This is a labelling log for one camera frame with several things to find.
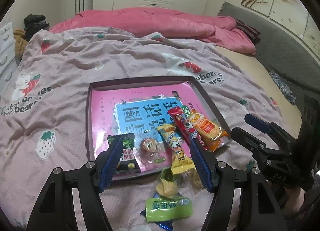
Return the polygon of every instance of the white drawer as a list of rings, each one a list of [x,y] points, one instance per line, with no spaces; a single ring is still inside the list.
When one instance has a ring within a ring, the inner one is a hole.
[[[15,40],[0,54],[0,74],[15,57]]]
[[[13,37],[12,23],[3,26],[0,28],[0,53],[3,52],[8,45],[10,45]]]
[[[5,70],[0,74],[0,93],[3,95],[5,89],[7,88],[13,74],[17,70],[18,65],[16,59],[13,59],[10,64],[5,68]]]

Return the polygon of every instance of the drawer handle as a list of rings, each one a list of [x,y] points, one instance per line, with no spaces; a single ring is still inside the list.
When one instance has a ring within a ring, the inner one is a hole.
[[[9,82],[10,79],[11,79],[11,77],[12,77],[12,70],[10,71],[10,76],[7,76],[7,78],[5,79],[5,81],[6,81],[6,82]]]
[[[3,59],[4,61],[0,62],[0,66],[4,66],[7,62],[8,59],[8,55],[5,56],[5,59]]]

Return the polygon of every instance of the pink blanket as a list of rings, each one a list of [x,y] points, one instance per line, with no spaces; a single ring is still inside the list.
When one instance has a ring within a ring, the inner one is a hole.
[[[137,37],[159,32],[166,38],[199,39],[243,54],[256,52],[249,38],[235,28],[236,21],[232,17],[199,16],[158,7],[87,10],[55,25],[50,31],[60,33],[82,27],[114,27]]]

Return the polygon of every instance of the green candy wrapper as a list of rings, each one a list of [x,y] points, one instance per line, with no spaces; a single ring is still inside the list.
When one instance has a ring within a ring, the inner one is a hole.
[[[115,137],[122,139],[123,152],[118,163],[115,175],[140,173],[140,167],[134,157],[134,133],[125,133],[120,135],[108,135],[108,143],[111,144]]]
[[[161,222],[189,217],[193,214],[193,209],[192,202],[187,197],[159,197],[147,199],[146,212],[147,222]]]

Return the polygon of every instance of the pink book cover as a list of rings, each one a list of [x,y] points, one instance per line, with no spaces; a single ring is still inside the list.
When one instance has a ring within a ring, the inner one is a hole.
[[[134,133],[134,146],[124,149],[120,162],[130,161],[132,156],[140,172],[161,170],[172,163],[172,150],[164,142],[157,127],[173,124],[168,110],[177,106],[187,106],[207,116],[197,95],[188,82],[151,87],[97,91],[92,90],[91,101],[92,138],[95,158],[108,149],[108,136]],[[188,157],[190,151],[181,137],[179,142]],[[157,140],[161,150],[155,160],[143,155],[140,147],[145,138]]]

